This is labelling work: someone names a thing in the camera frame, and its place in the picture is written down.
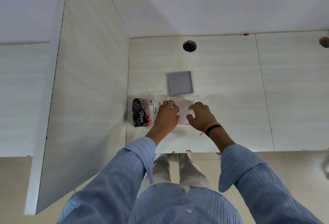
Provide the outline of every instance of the circular hole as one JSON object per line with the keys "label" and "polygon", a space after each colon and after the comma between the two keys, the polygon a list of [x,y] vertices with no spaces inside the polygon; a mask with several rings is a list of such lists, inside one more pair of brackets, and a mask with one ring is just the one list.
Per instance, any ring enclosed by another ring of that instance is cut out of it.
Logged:
{"label": "circular hole", "polygon": [[329,38],[328,37],[321,37],[319,39],[319,43],[321,46],[323,46],[324,48],[329,48]]}
{"label": "circular hole", "polygon": [[187,52],[194,52],[196,49],[196,44],[194,41],[187,40],[183,44],[183,49]]}

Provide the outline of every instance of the leg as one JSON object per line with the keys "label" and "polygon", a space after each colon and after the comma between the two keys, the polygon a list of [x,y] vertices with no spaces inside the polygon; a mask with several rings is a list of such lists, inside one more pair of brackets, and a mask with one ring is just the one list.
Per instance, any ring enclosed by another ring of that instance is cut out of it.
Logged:
{"label": "leg", "polygon": [[190,186],[204,187],[216,191],[206,176],[201,173],[199,166],[193,163],[190,154],[177,154],[177,161],[179,164],[179,186],[185,193],[188,192]]}
{"label": "leg", "polygon": [[[167,154],[159,154],[159,157],[153,164],[153,184],[171,182],[169,174],[169,159]],[[148,187],[150,187],[150,177],[146,173],[142,181],[141,188],[138,191],[137,197],[139,197]]]}

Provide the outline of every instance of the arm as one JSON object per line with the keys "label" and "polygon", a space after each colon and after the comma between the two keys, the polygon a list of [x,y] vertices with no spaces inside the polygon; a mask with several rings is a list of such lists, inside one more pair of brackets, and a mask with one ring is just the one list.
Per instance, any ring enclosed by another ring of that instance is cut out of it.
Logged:
{"label": "arm", "polygon": [[[204,131],[217,122],[203,103],[195,103],[190,110],[195,118],[188,115],[187,119],[197,130]],[[225,192],[234,184],[257,224],[322,223],[290,195],[266,161],[235,144],[223,127],[212,129],[209,137],[222,153],[219,191]]]}
{"label": "arm", "polygon": [[179,108],[164,101],[153,128],[116,156],[63,208],[58,224],[127,223],[142,180],[147,173],[152,183],[156,146],[177,125]]}

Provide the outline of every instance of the wooden panel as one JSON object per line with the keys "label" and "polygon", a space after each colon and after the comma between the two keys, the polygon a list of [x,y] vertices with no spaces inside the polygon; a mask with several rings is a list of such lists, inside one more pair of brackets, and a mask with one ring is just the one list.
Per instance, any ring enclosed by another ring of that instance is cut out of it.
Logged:
{"label": "wooden panel", "polygon": [[276,151],[329,147],[327,31],[257,34]]}
{"label": "wooden panel", "polygon": [[[194,52],[183,50],[193,40]],[[130,39],[126,143],[147,133],[132,121],[134,97],[169,96],[167,73],[192,71],[194,101],[207,104],[233,140],[253,151],[273,151],[254,35]],[[218,152],[191,126],[177,126],[156,152]]]}
{"label": "wooden panel", "polygon": [[66,0],[40,212],[125,146],[129,37],[111,0]]}
{"label": "wooden panel", "polygon": [[0,46],[0,157],[33,155],[49,45]]}

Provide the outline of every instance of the tiled floor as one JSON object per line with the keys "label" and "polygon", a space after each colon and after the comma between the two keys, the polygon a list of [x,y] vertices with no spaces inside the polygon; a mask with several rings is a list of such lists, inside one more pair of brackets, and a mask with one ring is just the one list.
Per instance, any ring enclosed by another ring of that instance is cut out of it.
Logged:
{"label": "tiled floor", "polygon": [[[285,183],[290,193],[321,221],[329,223],[329,151],[260,152],[273,171]],[[215,153],[193,153],[192,158],[217,188],[220,160]],[[62,207],[73,191],[36,216],[24,216],[25,197],[31,167],[31,157],[0,158],[0,223],[55,223]],[[179,182],[178,165],[170,162],[171,180]],[[80,185],[81,190],[88,183]],[[234,186],[224,195],[232,202],[246,224],[255,223],[242,197]]]}

